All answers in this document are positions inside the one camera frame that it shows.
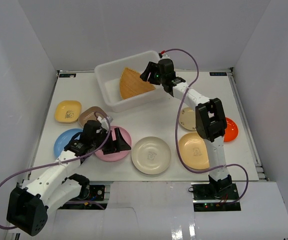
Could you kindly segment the pink round plate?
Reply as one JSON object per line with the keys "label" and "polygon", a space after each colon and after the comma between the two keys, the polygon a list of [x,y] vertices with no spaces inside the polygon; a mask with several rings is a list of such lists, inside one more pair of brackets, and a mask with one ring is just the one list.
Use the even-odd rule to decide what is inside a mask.
{"label": "pink round plate", "polygon": [[[120,129],[120,132],[121,132],[121,135],[122,137],[125,139],[125,141],[130,145],[132,146],[132,140],[131,140],[131,136],[129,134],[129,132],[120,127],[120,126],[112,126],[112,139],[113,140],[116,140],[116,136],[115,136],[115,131],[114,129],[115,128],[119,128]],[[120,151],[119,153],[111,153],[111,154],[103,154],[103,151],[102,150],[98,150],[97,152],[95,152],[95,155],[101,159],[102,161],[105,161],[105,162],[115,162],[115,161],[119,161],[121,159],[123,159],[124,157],[126,157],[128,154],[130,153],[130,150],[124,150],[124,151]]]}

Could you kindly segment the woven bamboo fan tray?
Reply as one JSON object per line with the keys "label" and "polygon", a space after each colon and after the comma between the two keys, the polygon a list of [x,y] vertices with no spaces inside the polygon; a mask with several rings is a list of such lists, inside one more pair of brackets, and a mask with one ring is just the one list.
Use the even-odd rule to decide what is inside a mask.
{"label": "woven bamboo fan tray", "polygon": [[147,92],[154,91],[156,88],[149,82],[140,78],[140,73],[126,67],[120,78],[120,95],[123,100],[135,97]]}

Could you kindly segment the tan round plate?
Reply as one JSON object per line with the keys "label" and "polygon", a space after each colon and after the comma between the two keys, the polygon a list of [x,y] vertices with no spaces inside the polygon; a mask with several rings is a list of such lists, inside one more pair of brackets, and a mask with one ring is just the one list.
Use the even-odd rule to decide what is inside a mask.
{"label": "tan round plate", "polygon": [[178,142],[181,158],[185,165],[194,170],[209,168],[209,159],[204,140],[196,133],[187,133]]}

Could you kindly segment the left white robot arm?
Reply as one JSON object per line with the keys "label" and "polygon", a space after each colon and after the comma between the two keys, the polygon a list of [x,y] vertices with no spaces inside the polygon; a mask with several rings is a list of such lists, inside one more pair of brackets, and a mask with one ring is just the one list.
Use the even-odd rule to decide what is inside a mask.
{"label": "left white robot arm", "polygon": [[24,187],[16,187],[9,197],[6,219],[30,236],[45,226],[50,213],[69,200],[89,195],[89,179],[74,170],[96,151],[115,154],[131,150],[120,128],[109,130],[106,120],[89,120],[63,148],[53,166]]}

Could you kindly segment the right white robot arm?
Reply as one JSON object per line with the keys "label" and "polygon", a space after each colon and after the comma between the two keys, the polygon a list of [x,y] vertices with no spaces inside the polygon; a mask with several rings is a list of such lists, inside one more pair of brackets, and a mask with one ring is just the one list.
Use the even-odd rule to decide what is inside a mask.
{"label": "right white robot arm", "polygon": [[224,135],[227,122],[221,100],[210,99],[192,89],[183,78],[176,76],[169,58],[158,63],[150,61],[140,78],[161,85],[165,92],[194,110],[196,131],[204,140],[209,159],[209,192],[213,198],[222,199],[232,185],[232,178],[226,167]]}

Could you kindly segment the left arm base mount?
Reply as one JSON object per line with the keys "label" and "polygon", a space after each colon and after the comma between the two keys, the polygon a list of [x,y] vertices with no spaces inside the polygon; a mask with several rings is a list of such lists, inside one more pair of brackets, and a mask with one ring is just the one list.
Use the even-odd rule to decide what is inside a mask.
{"label": "left arm base mount", "polygon": [[105,210],[107,204],[105,200],[105,185],[90,185],[89,193],[86,198],[80,200],[78,198],[72,199],[74,202],[62,206],[62,209],[66,210]]}

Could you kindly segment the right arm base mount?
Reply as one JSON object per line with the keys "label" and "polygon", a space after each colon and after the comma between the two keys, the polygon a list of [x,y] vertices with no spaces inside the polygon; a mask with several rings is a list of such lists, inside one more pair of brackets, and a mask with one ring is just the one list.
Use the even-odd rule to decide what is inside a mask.
{"label": "right arm base mount", "polygon": [[192,184],[188,192],[193,197],[194,212],[239,212],[241,204],[237,199],[239,193],[237,186],[233,183],[221,192],[215,193],[208,183]]}

